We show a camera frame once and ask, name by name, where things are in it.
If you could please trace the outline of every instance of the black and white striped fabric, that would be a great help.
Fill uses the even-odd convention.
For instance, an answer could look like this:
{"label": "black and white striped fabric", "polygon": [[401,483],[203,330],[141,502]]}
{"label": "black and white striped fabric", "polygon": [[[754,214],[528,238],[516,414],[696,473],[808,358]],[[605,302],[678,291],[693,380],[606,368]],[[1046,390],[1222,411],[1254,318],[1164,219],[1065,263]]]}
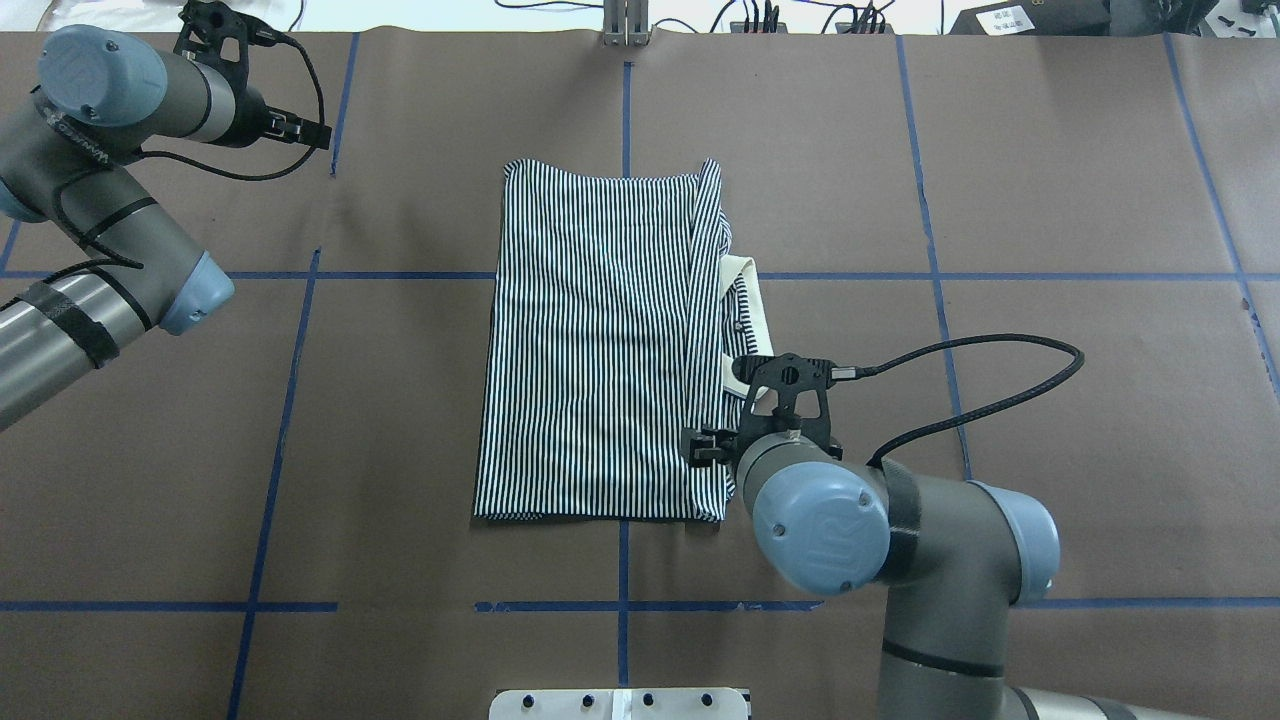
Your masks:
{"label": "black and white striped fabric", "polygon": [[681,428],[723,424],[726,338],[759,345],[746,286],[721,287],[719,196],[712,160],[668,178],[507,165],[477,516],[723,519],[732,478],[678,451]]}

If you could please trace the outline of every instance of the label sticker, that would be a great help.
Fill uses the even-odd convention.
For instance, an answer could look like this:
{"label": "label sticker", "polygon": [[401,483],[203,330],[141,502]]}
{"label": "label sticker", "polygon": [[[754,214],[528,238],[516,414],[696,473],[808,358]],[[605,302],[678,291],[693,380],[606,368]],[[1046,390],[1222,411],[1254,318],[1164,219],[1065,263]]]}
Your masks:
{"label": "label sticker", "polygon": [[1021,5],[978,13],[974,17],[982,23],[982,29],[987,31],[987,35],[1014,35],[1015,32],[1036,29]]}

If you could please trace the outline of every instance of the blue joint cap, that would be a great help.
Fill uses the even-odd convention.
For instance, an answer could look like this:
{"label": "blue joint cap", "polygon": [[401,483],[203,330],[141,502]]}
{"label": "blue joint cap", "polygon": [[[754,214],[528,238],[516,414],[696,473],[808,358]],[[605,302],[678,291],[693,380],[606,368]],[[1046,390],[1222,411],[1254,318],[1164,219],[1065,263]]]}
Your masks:
{"label": "blue joint cap", "polygon": [[164,314],[160,327],[169,334],[182,334],[221,307],[233,295],[236,286],[232,279],[205,252],[187,275],[187,282]]}
{"label": "blue joint cap", "polygon": [[32,210],[26,202],[18,200],[18,196],[4,183],[4,178],[0,178],[0,213],[24,223],[42,223],[46,219],[40,213]]}
{"label": "blue joint cap", "polygon": [[1030,605],[1044,600],[1053,587],[1053,575],[1062,562],[1062,546],[1057,539],[1057,525],[1053,516],[1029,495],[1011,489],[991,487],[970,480],[987,491],[1005,514],[1009,529],[1018,543],[1018,557],[1023,569],[1023,587],[1014,605]]}
{"label": "blue joint cap", "polygon": [[93,26],[67,26],[50,35],[38,69],[54,105],[99,127],[145,120],[169,90],[169,72],[154,47]]}
{"label": "blue joint cap", "polygon": [[888,555],[888,514],[874,488],[842,465],[797,462],[764,482],[755,542],[795,587],[840,594],[872,582]]}

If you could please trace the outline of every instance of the blue tape line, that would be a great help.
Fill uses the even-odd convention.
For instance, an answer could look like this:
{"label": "blue tape line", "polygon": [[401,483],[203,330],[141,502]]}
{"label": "blue tape line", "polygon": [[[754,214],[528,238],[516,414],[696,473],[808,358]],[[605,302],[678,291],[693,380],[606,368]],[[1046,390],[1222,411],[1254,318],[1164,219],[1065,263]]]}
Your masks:
{"label": "blue tape line", "polygon": [[[165,602],[136,600],[8,600],[0,612],[244,612],[247,602]],[[337,612],[337,602],[264,602],[259,612]]]}
{"label": "blue tape line", "polygon": [[1280,607],[1280,597],[1080,597],[1042,600],[1023,610],[1249,610]]}
{"label": "blue tape line", "polygon": [[632,612],[812,612],[820,600],[636,601]]}
{"label": "blue tape line", "polygon": [[933,273],[759,273],[762,281],[932,281]]}
{"label": "blue tape line", "polygon": [[631,524],[618,523],[618,687],[631,683],[630,625],[631,625]]}
{"label": "blue tape line", "polygon": [[622,177],[631,177],[631,68],[622,63]]}
{"label": "blue tape line", "polygon": [[1187,124],[1187,135],[1192,141],[1192,150],[1196,152],[1196,161],[1199,164],[1201,176],[1204,178],[1204,187],[1208,190],[1210,202],[1213,205],[1213,217],[1217,218],[1217,227],[1222,232],[1222,242],[1226,245],[1226,254],[1231,259],[1231,269],[1235,270],[1236,281],[1240,286],[1240,295],[1244,301],[1249,305],[1249,320],[1253,324],[1253,337],[1258,343],[1258,351],[1262,354],[1262,363],[1267,369],[1267,379],[1271,382],[1271,392],[1280,401],[1280,377],[1276,375],[1276,363],[1275,357],[1271,355],[1271,345],[1267,342],[1267,334],[1262,331],[1262,323],[1258,320],[1258,306],[1253,302],[1253,292],[1249,290],[1249,282],[1244,274],[1244,266],[1240,264],[1240,254],[1235,247],[1235,238],[1231,236],[1231,228],[1226,223],[1226,213],[1222,211],[1222,201],[1217,193],[1217,186],[1213,183],[1213,174],[1208,170],[1208,161],[1204,160],[1204,150],[1201,147],[1199,132],[1196,129],[1196,120],[1192,118],[1190,106],[1187,104],[1187,91],[1183,88],[1183,74],[1178,68],[1178,53],[1174,51],[1172,37],[1166,32],[1164,35],[1165,40],[1165,54],[1169,55],[1169,72],[1174,78],[1174,90],[1178,94],[1178,105],[1183,110],[1183,122]]}
{"label": "blue tape line", "polygon": [[262,509],[262,527],[257,534],[257,553],[253,557],[253,575],[250,580],[248,609],[244,612],[244,625],[241,629],[241,647],[236,657],[236,675],[232,680],[232,694],[227,703],[227,719],[239,715],[239,698],[244,688],[244,669],[248,665],[248,651],[253,641],[253,616],[257,612],[257,598],[262,589],[262,570],[266,568],[266,551],[271,538],[271,520],[275,515],[275,498],[280,487],[280,471],[284,469],[284,445],[293,419],[293,398],[298,389],[298,366],[302,361],[302,347],[306,343],[307,324],[311,320],[311,300],[315,297],[316,277],[320,272],[320,249],[311,255],[310,277],[302,296],[302,313],[298,319],[298,334],[293,341],[293,359],[289,363],[289,384],[284,391],[284,409],[280,411],[280,430],[275,438],[275,456],[271,460],[271,479],[266,486],[266,503]]}
{"label": "blue tape line", "polygon": [[337,612],[337,602],[259,602],[255,612]]}
{"label": "blue tape line", "polygon": [[477,602],[476,612],[617,612],[613,600]]}
{"label": "blue tape line", "polygon": [[938,273],[955,281],[1046,281],[1046,282],[1229,282],[1230,273]]}
{"label": "blue tape line", "polygon": [[820,600],[549,600],[477,602],[476,612],[809,612]]}
{"label": "blue tape line", "polygon": [[9,265],[9,256],[13,255],[13,246],[18,243],[18,229],[22,227],[22,220],[14,220],[9,225],[9,238],[4,242],[4,251],[0,252],[0,273]]}
{"label": "blue tape line", "polygon": [[[52,270],[0,272],[0,279],[38,279]],[[234,281],[305,281],[306,270],[233,270]],[[481,270],[321,270],[321,281],[492,281],[493,272]],[[1234,273],[760,273],[762,281],[778,282],[856,282],[905,281],[932,282],[1239,282]],[[1280,282],[1280,273],[1244,273],[1248,282]]]}
{"label": "blue tape line", "polygon": [[[233,281],[305,281],[311,278],[305,270],[237,270],[227,273]],[[324,270],[316,273],[321,281],[492,281],[492,270]]]}
{"label": "blue tape line", "polygon": [[[906,106],[906,131],[911,141],[911,161],[915,165],[915,190],[920,200],[920,223],[924,225],[924,237],[928,240],[929,274],[932,275],[933,283],[933,305],[938,315],[938,334],[942,337],[942,341],[946,342],[951,340],[951,328],[947,324],[946,299],[942,295],[942,269],[938,264],[938,249],[933,240],[933,217],[929,213],[929,200],[924,195],[924,161],[920,159],[920,138],[915,128],[915,106],[911,102],[911,79],[906,69],[906,46],[902,44],[901,35],[893,36],[893,41],[897,45],[897,69],[899,76],[902,79],[902,102]],[[942,360],[947,370],[947,389],[951,395],[951,414],[959,415],[964,411],[964,406],[960,402],[960,383],[956,380],[955,356],[950,348],[942,351]],[[960,437],[960,455],[964,457],[964,477],[965,480],[972,480],[973,462],[969,457],[969,436],[965,433],[964,425],[957,427],[956,433]]]}
{"label": "blue tape line", "polygon": [[347,78],[342,83],[342,101],[338,104],[338,122],[333,124],[333,159],[329,160],[329,176],[338,174],[338,152],[342,151],[342,129],[347,126],[347,102],[351,100],[351,81],[356,77],[356,54],[360,50],[360,33],[351,33],[351,50],[347,51]]}
{"label": "blue tape line", "polygon": [[[634,63],[622,63],[622,177],[631,177],[631,70]],[[631,684],[631,524],[618,521],[618,687]]]}
{"label": "blue tape line", "polygon": [[0,601],[0,612],[244,612],[244,602]]}

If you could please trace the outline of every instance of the electrical cable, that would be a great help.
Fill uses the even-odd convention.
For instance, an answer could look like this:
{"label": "electrical cable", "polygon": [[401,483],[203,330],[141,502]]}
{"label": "electrical cable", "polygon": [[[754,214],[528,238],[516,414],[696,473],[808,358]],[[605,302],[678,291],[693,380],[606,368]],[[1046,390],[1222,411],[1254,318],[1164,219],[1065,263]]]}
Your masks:
{"label": "electrical cable", "polygon": [[[316,117],[319,118],[319,124],[324,126],[324,90],[320,88],[320,77],[316,74],[315,65],[311,64],[311,56],[307,55],[306,49],[302,47],[302,44],[298,42],[297,40],[293,40],[292,37],[289,37],[288,35],[284,35],[284,33],[276,33],[276,35],[279,36],[276,38],[279,42],[283,42],[283,44],[293,47],[294,50],[298,51],[300,55],[302,55],[302,61],[307,65],[307,73],[311,76],[311,85],[315,86],[315,91],[316,91]],[[307,160],[311,159],[312,155],[315,155],[315,151],[316,151],[316,147],[314,145],[308,146],[307,150],[306,150],[306,152],[303,152],[302,156],[298,158],[292,165],[289,165],[288,168],[284,168],[283,170],[276,170],[274,173],[268,173],[265,176],[246,176],[246,174],[241,174],[241,173],[233,173],[230,170],[224,170],[221,168],[214,168],[212,165],[206,165],[206,164],[201,163],[200,160],[193,160],[191,158],[187,158],[186,155],[178,155],[177,152],[169,152],[166,150],[150,150],[150,151],[138,152],[134,156],[138,158],[138,159],[166,158],[169,160],[177,160],[177,161],[184,164],[184,165],[191,165],[192,168],[197,168],[197,169],[205,170],[206,173],[212,173],[215,176],[220,176],[220,177],[224,177],[224,178],[246,181],[246,182],[261,182],[261,181],[269,181],[269,179],[275,179],[275,178],[283,178],[284,176],[292,173],[293,170],[297,170],[298,168],[302,167],[303,163],[306,163]]]}
{"label": "electrical cable", "polygon": [[[92,260],[84,260],[83,263],[77,263],[74,265],[69,265],[67,268],[63,268],[61,270],[58,270],[56,273],[52,273],[52,274],[49,274],[49,275],[41,278],[40,282],[42,282],[45,284],[54,284],[55,282],[58,282],[58,281],[60,281],[60,279],[63,279],[65,277],[77,275],[79,273],[83,273],[84,270],[90,270],[92,268],[102,268],[102,266],[128,266],[128,265],[125,265],[124,263],[116,263],[115,260],[111,260],[110,258],[95,258]],[[4,313],[5,310],[13,307],[20,300],[22,299],[18,297],[18,296],[14,296],[14,297],[9,299],[8,302],[5,302],[4,305],[0,305],[0,313]]]}
{"label": "electrical cable", "polygon": [[108,246],[102,245],[101,242],[99,242],[97,238],[88,237],[87,233],[84,233],[83,231],[81,231],[79,228],[77,228],[76,223],[73,223],[72,219],[70,219],[70,217],[67,214],[67,209],[63,206],[63,195],[67,192],[67,188],[69,188],[70,186],[78,183],[79,181],[84,179],[84,178],[87,178],[90,176],[96,176],[97,173],[105,173],[110,168],[108,168],[105,165],[93,165],[92,168],[86,168],[86,169],[76,173],[70,178],[60,182],[58,184],[58,187],[54,188],[54,193],[52,193],[54,195],[54,197],[52,197],[54,217],[58,220],[58,224],[60,224],[63,227],[63,229],[65,229],[72,237],[74,237],[76,242],[78,242],[79,245],[88,246],[88,247],[99,251],[100,254],[105,255],[109,260],[111,260],[116,265],[123,265],[125,268],[132,268],[134,270],[141,270],[142,269],[142,263],[138,263],[137,260],[133,260],[132,258],[125,258],[124,255],[120,255],[119,252],[116,252],[116,251],[111,250],[110,247],[108,247]]}
{"label": "electrical cable", "polygon": [[548,5],[571,5],[573,8],[604,9],[604,5],[599,3],[577,3],[576,0],[547,0],[545,3],[527,3],[524,5],[512,5],[511,3],[503,3],[502,0],[493,0],[493,4],[499,8],[507,8],[508,10],[527,10],[530,8],[545,8]]}
{"label": "electrical cable", "polygon": [[302,13],[306,12],[307,12],[307,0],[298,0],[298,17],[293,18],[293,22],[289,23],[289,29],[287,32],[293,32],[293,28],[298,27],[298,23],[302,22]]}
{"label": "electrical cable", "polygon": [[733,3],[737,3],[737,0],[728,0],[728,3],[724,3],[724,5],[721,6],[721,12],[716,13],[716,19],[712,20],[712,28],[709,31],[707,31],[707,32],[716,32],[716,26],[719,24],[721,18],[724,17],[724,13],[727,13],[728,9],[733,6]]}
{"label": "electrical cable", "polygon": [[836,9],[832,10],[829,15],[827,15],[827,22],[822,23],[822,29],[818,31],[818,35],[826,35],[827,33],[827,28],[831,27],[831,20],[836,19],[836,13],[838,13],[841,10],[845,10],[845,9],[852,10],[854,12],[854,20],[858,20],[858,8],[856,6],[850,5],[847,3],[845,3],[842,5],[836,5]]}
{"label": "electrical cable", "polygon": [[698,35],[698,28],[695,28],[694,26],[686,23],[685,20],[682,20],[680,18],[662,18],[660,20],[653,23],[653,27],[658,27],[662,23],[678,23],[678,24],[682,24],[682,26],[687,27],[690,31],[692,31],[694,35]]}
{"label": "electrical cable", "polygon": [[1023,333],[996,333],[996,334],[982,334],[982,336],[973,336],[973,337],[961,337],[961,338],[956,338],[956,340],[948,340],[948,341],[945,341],[945,342],[937,342],[937,343],[933,343],[933,345],[931,345],[928,347],[922,347],[922,348],[915,350],[913,352],[908,352],[906,355],[902,355],[900,357],[895,357],[893,360],[890,360],[888,363],[884,363],[882,365],[873,365],[870,368],[858,368],[858,366],[854,366],[854,368],[836,368],[835,370],[832,370],[832,378],[836,382],[847,382],[847,380],[854,380],[854,379],[868,378],[868,377],[872,377],[872,375],[878,375],[878,374],[881,374],[881,373],[883,373],[886,370],[891,370],[891,369],[893,369],[893,368],[896,368],[896,366],[899,366],[899,365],[901,365],[904,363],[910,363],[911,360],[915,360],[916,357],[922,357],[924,355],[929,355],[931,352],[937,352],[940,350],[950,350],[952,347],[963,347],[965,345],[980,345],[980,343],[987,343],[987,342],[1023,342],[1023,343],[1030,343],[1030,345],[1041,345],[1041,346],[1051,347],[1053,350],[1059,350],[1061,352],[1065,352],[1065,354],[1070,355],[1071,356],[1071,363],[1070,363],[1070,365],[1068,365],[1066,368],[1064,368],[1062,370],[1060,370],[1053,377],[1048,378],[1047,380],[1044,380],[1044,382],[1042,382],[1042,383],[1039,383],[1039,384],[1037,384],[1037,386],[1034,386],[1032,388],[1024,389],[1023,392],[1019,392],[1016,395],[1011,395],[1011,396],[1009,396],[1009,397],[1006,397],[1004,400],[998,400],[998,401],[992,402],[989,405],[983,405],[982,407],[978,407],[977,410],[970,410],[968,413],[961,413],[960,415],[955,415],[952,418],[948,418],[946,420],[941,420],[941,421],[937,421],[937,423],[931,423],[928,425],[923,425],[920,428],[916,428],[914,430],[910,430],[910,432],[906,432],[906,433],[902,433],[902,434],[895,437],[893,439],[886,442],[884,445],[879,446],[878,450],[876,450],[876,452],[872,455],[870,460],[867,461],[868,465],[870,465],[872,468],[881,468],[882,466],[882,461],[883,461],[883,459],[884,459],[884,456],[887,454],[892,452],[893,450],[897,450],[899,447],[902,447],[904,445],[906,445],[909,442],[916,441],[916,439],[919,439],[922,437],[925,437],[925,436],[931,436],[933,433],[941,433],[942,430],[948,430],[951,428],[957,428],[960,425],[964,425],[965,423],[970,423],[973,420],[979,420],[979,419],[986,418],[988,415],[995,415],[996,413],[1000,413],[1002,410],[1007,410],[1007,409],[1010,409],[1010,407],[1012,407],[1015,405],[1021,405],[1023,402],[1027,402],[1028,400],[1039,397],[1039,396],[1044,395],[1046,392],[1048,392],[1048,391],[1056,388],[1057,386],[1062,384],[1064,382],[1066,382],[1068,378],[1070,378],[1076,372],[1079,372],[1079,369],[1084,365],[1084,352],[1082,352],[1078,347],[1075,347],[1073,345],[1069,345],[1066,342],[1062,342],[1060,340],[1053,340],[1053,338],[1041,337],[1041,336],[1033,336],[1033,334],[1023,334]]}

